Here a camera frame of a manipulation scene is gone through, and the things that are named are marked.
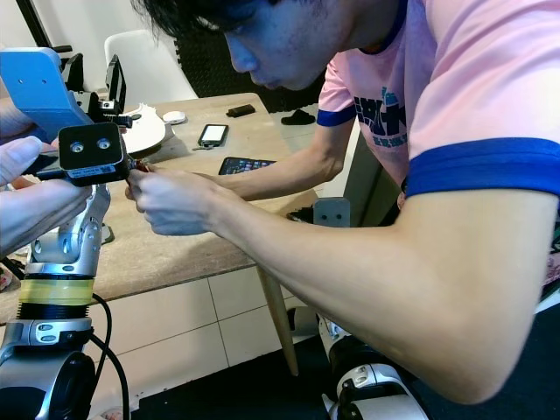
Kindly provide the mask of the bare arm person left hand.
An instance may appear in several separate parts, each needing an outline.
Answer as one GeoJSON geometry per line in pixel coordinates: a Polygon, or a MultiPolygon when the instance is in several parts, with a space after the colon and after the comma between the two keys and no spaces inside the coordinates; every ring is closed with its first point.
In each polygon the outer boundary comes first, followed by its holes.
{"type": "Polygon", "coordinates": [[[0,99],[0,139],[15,140],[31,134],[35,123],[24,115],[10,97],[0,99]]]}

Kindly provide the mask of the pink shirt person's left hand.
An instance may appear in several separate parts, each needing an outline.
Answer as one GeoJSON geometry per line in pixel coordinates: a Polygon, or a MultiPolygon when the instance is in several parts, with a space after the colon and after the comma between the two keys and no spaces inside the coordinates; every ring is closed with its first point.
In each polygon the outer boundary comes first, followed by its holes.
{"type": "Polygon", "coordinates": [[[189,171],[132,171],[130,199],[156,235],[186,236],[213,232],[219,211],[240,203],[235,192],[189,171]]]}

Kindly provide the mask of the bare arm person right hand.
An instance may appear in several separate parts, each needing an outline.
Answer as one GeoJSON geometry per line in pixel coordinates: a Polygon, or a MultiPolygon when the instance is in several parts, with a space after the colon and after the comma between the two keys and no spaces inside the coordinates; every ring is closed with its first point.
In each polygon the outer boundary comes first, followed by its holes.
{"type": "MultiPolygon", "coordinates": [[[[0,185],[23,178],[44,148],[38,137],[18,137],[0,148],[0,185]]],[[[40,181],[38,184],[0,193],[0,256],[11,255],[45,232],[87,208],[91,187],[76,187],[66,180],[40,181]]]]}

